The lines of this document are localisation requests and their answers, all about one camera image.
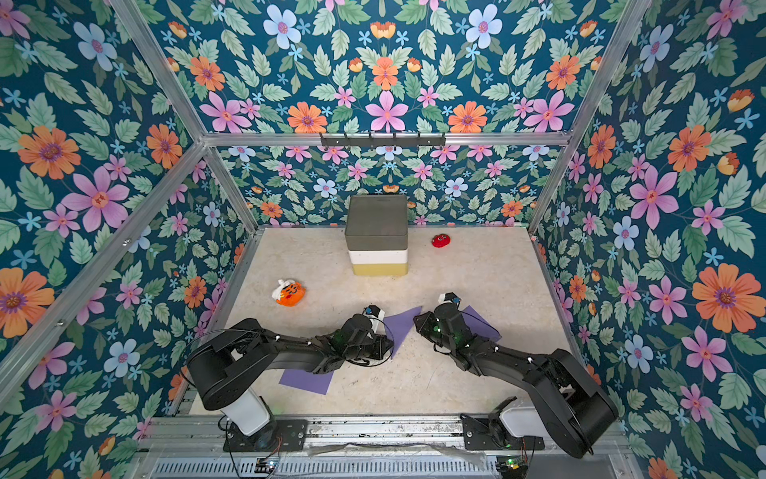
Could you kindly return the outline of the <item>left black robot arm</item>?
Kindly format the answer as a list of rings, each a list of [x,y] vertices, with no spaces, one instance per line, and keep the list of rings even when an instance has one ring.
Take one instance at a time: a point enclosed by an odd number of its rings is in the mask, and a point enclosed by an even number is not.
[[[369,307],[340,329],[304,338],[280,335],[257,319],[244,319],[222,329],[191,352],[187,369],[203,407],[219,410],[235,430],[250,439],[275,425],[273,413],[253,392],[259,377],[270,370],[297,370],[326,375],[344,365],[377,366],[390,357],[395,340],[383,327],[382,311]]]

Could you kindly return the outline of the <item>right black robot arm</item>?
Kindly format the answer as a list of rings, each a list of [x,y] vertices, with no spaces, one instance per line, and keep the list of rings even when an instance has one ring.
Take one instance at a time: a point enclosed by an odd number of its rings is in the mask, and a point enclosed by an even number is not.
[[[529,353],[499,345],[473,333],[455,301],[417,315],[417,333],[445,353],[458,369],[510,383],[528,394],[534,412],[513,408],[516,397],[499,404],[488,416],[488,434],[508,448],[528,437],[549,437],[568,455],[592,454],[594,443],[618,419],[614,401],[572,353]]]

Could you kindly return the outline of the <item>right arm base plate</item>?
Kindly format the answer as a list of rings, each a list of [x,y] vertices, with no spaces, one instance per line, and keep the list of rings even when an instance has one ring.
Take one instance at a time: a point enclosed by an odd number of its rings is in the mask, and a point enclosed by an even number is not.
[[[477,417],[462,413],[464,446],[469,451],[539,451],[545,449],[544,439],[538,436],[513,436],[499,419]]]

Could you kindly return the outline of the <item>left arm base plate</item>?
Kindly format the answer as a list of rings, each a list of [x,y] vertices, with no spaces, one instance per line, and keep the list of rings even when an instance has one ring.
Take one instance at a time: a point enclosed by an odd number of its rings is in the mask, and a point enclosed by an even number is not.
[[[307,426],[307,420],[277,419],[253,435],[246,435],[229,421],[225,427],[223,450],[231,453],[301,451],[307,437]]]

